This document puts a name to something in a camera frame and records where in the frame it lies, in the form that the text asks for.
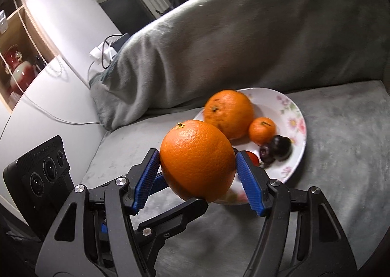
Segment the smooth orange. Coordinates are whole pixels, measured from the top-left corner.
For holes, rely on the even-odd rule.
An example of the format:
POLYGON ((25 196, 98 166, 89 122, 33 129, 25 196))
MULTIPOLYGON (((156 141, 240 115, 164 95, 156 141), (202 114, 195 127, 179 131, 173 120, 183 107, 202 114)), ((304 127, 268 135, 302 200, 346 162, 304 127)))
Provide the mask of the smooth orange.
POLYGON ((235 177, 235 152, 225 135, 200 120, 177 123, 160 146, 161 170, 168 186, 181 199, 214 202, 235 177))

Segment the red tomato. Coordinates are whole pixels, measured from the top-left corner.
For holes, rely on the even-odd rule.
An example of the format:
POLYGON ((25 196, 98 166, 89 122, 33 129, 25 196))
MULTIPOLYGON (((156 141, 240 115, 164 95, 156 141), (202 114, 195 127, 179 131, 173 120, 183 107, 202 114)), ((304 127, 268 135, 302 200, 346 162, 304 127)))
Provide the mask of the red tomato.
POLYGON ((251 151, 246 151, 246 154, 247 154, 247 156, 249 156, 249 158, 254 166, 256 166, 256 167, 260 166, 260 160, 256 154, 252 153, 251 151))

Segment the dark cherry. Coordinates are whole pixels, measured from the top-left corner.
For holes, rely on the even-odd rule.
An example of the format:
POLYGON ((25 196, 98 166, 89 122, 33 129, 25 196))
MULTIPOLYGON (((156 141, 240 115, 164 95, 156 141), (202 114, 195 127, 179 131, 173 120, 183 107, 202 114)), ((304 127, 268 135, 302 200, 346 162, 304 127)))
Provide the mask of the dark cherry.
POLYGON ((269 143, 272 155, 278 161, 286 160, 292 152, 292 141, 285 136, 275 135, 269 143))
POLYGON ((270 165, 275 161, 273 149, 267 144, 259 147, 259 156, 261 162, 265 165, 270 165))

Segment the large orange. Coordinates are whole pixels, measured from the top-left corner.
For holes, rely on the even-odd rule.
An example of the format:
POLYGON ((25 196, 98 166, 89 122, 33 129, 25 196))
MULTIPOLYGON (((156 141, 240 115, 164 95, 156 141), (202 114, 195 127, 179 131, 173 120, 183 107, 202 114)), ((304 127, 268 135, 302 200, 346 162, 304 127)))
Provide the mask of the large orange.
POLYGON ((254 120, 254 109, 249 98, 230 89, 211 96, 203 114, 204 121, 217 127, 229 140, 246 136, 254 120))

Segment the small mandarin orange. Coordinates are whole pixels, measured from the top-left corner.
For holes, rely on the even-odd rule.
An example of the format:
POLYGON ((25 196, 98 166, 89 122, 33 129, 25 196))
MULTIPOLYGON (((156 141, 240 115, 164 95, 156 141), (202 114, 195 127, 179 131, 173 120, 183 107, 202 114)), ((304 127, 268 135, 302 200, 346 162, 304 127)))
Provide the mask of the small mandarin orange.
POLYGON ((277 126, 273 120, 268 117, 258 117, 249 126, 249 139, 261 146, 272 140, 276 132, 277 126))

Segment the red white vase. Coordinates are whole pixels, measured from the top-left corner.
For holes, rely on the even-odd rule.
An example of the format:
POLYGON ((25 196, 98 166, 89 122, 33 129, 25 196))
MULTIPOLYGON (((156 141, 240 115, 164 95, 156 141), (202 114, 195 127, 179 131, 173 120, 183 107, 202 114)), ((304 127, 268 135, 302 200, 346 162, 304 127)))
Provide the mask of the red white vase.
POLYGON ((23 59, 17 45, 8 48, 4 57, 7 63, 6 72, 11 74, 10 88, 13 92, 22 95, 35 78, 33 65, 23 59))

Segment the white power strip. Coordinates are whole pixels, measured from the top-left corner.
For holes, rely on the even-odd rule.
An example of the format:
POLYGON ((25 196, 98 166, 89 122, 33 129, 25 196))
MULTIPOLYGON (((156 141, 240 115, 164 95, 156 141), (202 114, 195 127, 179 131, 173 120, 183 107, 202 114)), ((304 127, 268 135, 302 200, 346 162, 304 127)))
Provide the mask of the white power strip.
POLYGON ((117 55, 117 51, 106 43, 101 43, 97 47, 94 47, 90 52, 89 56, 95 61, 103 61, 106 63, 111 62, 117 55))

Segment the black power adapter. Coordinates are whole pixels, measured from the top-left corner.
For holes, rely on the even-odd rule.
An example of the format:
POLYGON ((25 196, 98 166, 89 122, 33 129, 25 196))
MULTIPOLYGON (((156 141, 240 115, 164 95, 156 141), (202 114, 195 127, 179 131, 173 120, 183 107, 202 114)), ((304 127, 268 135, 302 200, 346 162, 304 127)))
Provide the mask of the black power adapter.
POLYGON ((125 45, 125 43, 131 38, 131 36, 128 33, 123 34, 121 37, 114 40, 111 44, 111 47, 116 51, 119 52, 121 48, 125 45))

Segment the grey blanket covered cushion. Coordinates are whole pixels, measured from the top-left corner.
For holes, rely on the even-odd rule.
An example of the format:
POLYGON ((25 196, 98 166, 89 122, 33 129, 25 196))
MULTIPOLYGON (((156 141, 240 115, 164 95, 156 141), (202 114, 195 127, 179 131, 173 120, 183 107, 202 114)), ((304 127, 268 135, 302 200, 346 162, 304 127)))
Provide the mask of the grey blanket covered cushion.
POLYGON ((224 89, 326 87, 388 66, 389 0, 189 0, 132 35, 90 86, 113 131, 224 89))

